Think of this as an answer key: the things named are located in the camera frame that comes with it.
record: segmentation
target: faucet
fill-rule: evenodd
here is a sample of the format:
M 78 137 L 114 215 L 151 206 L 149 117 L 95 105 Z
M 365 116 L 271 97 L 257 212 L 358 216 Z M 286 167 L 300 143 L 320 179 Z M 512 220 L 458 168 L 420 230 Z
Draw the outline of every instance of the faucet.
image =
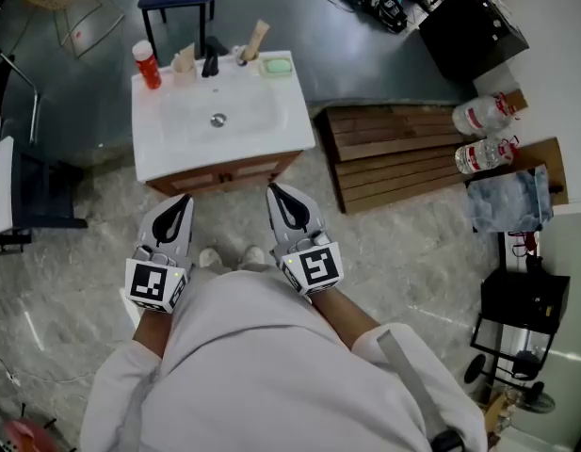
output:
M 207 37 L 205 43 L 206 56 L 202 66 L 202 77 L 214 77 L 218 74 L 218 56 L 225 56 L 230 51 L 223 46 L 217 37 Z

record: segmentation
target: white sweatshirt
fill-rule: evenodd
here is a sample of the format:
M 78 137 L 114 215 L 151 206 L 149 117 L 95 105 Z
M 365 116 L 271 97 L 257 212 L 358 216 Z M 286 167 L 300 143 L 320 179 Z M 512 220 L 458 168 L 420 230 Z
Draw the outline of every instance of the white sweatshirt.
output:
M 481 411 L 410 327 L 349 351 L 289 284 L 209 273 L 192 275 L 162 361 L 130 342 L 100 368 L 82 452 L 429 451 L 413 397 L 376 364 L 389 328 L 466 450 L 487 450 Z

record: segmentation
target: white shoe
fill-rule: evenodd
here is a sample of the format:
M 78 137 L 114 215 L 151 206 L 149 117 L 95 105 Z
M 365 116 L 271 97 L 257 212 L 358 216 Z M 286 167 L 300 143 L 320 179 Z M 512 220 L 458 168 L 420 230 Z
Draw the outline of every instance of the white shoe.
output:
M 200 256 L 198 257 L 198 264 L 200 267 L 208 267 L 214 263 L 223 265 L 221 255 L 217 253 L 215 248 L 204 248 L 202 251 L 200 251 Z
M 265 253 L 258 246 L 248 246 L 242 259 L 240 260 L 240 267 L 245 265 L 264 265 Z

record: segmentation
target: white sink basin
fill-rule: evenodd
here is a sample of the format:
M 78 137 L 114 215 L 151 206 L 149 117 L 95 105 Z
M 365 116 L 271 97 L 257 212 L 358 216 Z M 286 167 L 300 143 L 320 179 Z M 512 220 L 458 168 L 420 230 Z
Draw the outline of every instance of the white sink basin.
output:
M 11 164 L 14 139 L 6 137 L 0 142 L 0 233 L 12 228 L 11 215 Z
M 290 58 L 288 51 L 260 58 Z M 315 139 L 296 70 L 266 77 L 261 61 L 245 67 L 218 58 L 218 75 L 176 87 L 170 67 L 162 85 L 148 89 L 141 75 L 132 83 L 133 145 L 137 178 L 151 181 L 184 170 L 258 155 L 314 147 Z

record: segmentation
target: gray strap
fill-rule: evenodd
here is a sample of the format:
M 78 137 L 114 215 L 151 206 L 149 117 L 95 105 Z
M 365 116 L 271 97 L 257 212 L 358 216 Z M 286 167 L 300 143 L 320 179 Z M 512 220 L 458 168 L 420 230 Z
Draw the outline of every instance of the gray strap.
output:
M 439 434 L 445 432 L 448 427 L 441 417 L 441 413 L 432 400 L 432 397 L 428 393 L 428 390 L 424 386 L 422 379 L 420 379 L 413 369 L 412 364 L 405 356 L 403 349 L 401 349 L 401 345 L 390 331 L 387 330 L 378 337 L 378 345 L 388 360 L 388 363 L 399 375 L 399 378 L 418 404 L 424 417 L 427 439 L 430 442 L 433 441 Z

